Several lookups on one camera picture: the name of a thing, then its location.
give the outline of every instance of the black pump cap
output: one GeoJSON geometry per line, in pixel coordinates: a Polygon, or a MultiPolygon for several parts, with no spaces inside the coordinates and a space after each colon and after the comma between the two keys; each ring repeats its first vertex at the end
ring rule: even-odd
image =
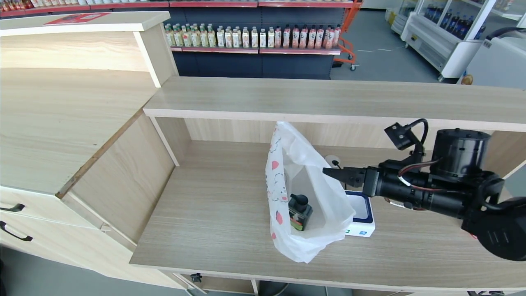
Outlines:
{"type": "Polygon", "coordinates": [[[290,197],[296,201],[294,204],[294,209],[296,211],[301,212],[301,213],[305,211],[305,209],[307,208],[307,204],[309,203],[309,199],[305,195],[291,194],[290,197]]]}

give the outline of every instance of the drawer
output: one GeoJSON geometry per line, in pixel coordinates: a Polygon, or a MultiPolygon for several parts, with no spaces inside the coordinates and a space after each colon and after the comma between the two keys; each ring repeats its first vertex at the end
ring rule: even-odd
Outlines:
{"type": "Polygon", "coordinates": [[[20,251],[111,278],[183,289],[156,269],[128,264],[132,252],[101,230],[13,213],[2,213],[0,226],[0,243],[20,251]]]}
{"type": "Polygon", "coordinates": [[[95,228],[54,195],[0,187],[0,213],[45,219],[86,228],[95,228]]]}

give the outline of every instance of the display cooler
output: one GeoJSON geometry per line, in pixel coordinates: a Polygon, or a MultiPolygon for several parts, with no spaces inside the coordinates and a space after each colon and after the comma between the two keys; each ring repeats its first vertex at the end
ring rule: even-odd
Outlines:
{"type": "Polygon", "coordinates": [[[406,26],[409,14],[417,7],[417,0],[403,0],[398,14],[396,15],[391,30],[397,34],[402,34],[403,28],[406,26]]]}
{"type": "Polygon", "coordinates": [[[444,78],[460,78],[488,32],[524,27],[523,0],[419,0],[400,38],[444,78]]]}

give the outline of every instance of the wood grain surface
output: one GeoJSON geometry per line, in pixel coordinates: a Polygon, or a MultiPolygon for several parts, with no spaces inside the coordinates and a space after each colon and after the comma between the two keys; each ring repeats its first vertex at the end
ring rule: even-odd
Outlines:
{"type": "Polygon", "coordinates": [[[75,211],[64,205],[54,195],[0,186],[0,206],[2,208],[11,208],[16,204],[22,204],[24,208],[20,212],[12,212],[13,215],[95,228],[95,226],[77,215],[75,211]]]}
{"type": "Polygon", "coordinates": [[[71,191],[137,243],[173,168],[150,119],[143,114],[71,191]]]}
{"type": "Polygon", "coordinates": [[[8,36],[1,50],[1,68],[149,71],[133,32],[8,36]]]}
{"type": "Polygon", "coordinates": [[[142,32],[170,18],[168,11],[112,12],[82,24],[46,25],[67,16],[46,15],[0,20],[0,36],[85,32],[142,32]]]}
{"type": "MultiPolygon", "coordinates": [[[[158,117],[157,120],[169,119],[158,117]]],[[[241,143],[270,143],[276,122],[251,120],[224,119],[196,119],[186,118],[186,126],[190,137],[194,141],[222,141],[241,143]]],[[[300,123],[291,122],[312,145],[395,148],[389,137],[383,131],[386,126],[361,123],[300,123]]],[[[440,128],[429,128],[427,140],[424,144],[430,151],[434,146],[434,139],[440,128]]],[[[422,137],[423,125],[412,129],[418,137],[422,137]]]]}
{"type": "Polygon", "coordinates": [[[2,185],[55,194],[155,93],[146,72],[2,69],[2,185]]]}
{"type": "MultiPolygon", "coordinates": [[[[385,149],[317,147],[345,166],[401,159],[385,149]]],[[[368,290],[525,288],[522,262],[500,259],[460,229],[460,221],[372,198],[376,230],[348,236],[309,264],[281,255],[270,236],[268,144],[194,141],[176,167],[131,259],[167,271],[368,290]]]]}
{"type": "MultiPolygon", "coordinates": [[[[88,229],[62,223],[2,213],[4,221],[17,232],[30,235],[29,247],[38,250],[37,256],[57,261],[59,254],[74,265],[94,270],[107,277],[182,289],[182,286],[160,271],[128,264],[131,251],[98,229],[88,229]]],[[[11,237],[0,232],[0,242],[11,237]]]]}
{"type": "Polygon", "coordinates": [[[159,117],[383,127],[423,117],[433,127],[523,132],[525,98],[524,90],[470,85],[172,77],[144,111],[159,117]]]}

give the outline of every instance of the drawer handle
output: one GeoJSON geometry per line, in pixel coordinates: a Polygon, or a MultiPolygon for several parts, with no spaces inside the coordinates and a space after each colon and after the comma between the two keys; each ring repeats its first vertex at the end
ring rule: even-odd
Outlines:
{"type": "Polygon", "coordinates": [[[17,203],[16,206],[12,207],[12,208],[0,208],[0,210],[2,211],[8,211],[8,212],[20,212],[23,208],[25,208],[26,206],[21,204],[21,203],[17,203]]]}
{"type": "Polygon", "coordinates": [[[7,231],[7,230],[5,229],[5,225],[7,225],[7,224],[6,224],[4,221],[0,221],[0,228],[1,228],[3,231],[9,233],[10,235],[16,237],[17,239],[19,239],[19,240],[21,240],[21,241],[25,241],[25,242],[30,242],[30,241],[33,240],[33,238],[32,238],[31,236],[29,236],[29,235],[26,236],[25,238],[21,238],[21,237],[19,237],[19,236],[16,236],[16,235],[10,233],[9,231],[7,231]]]}

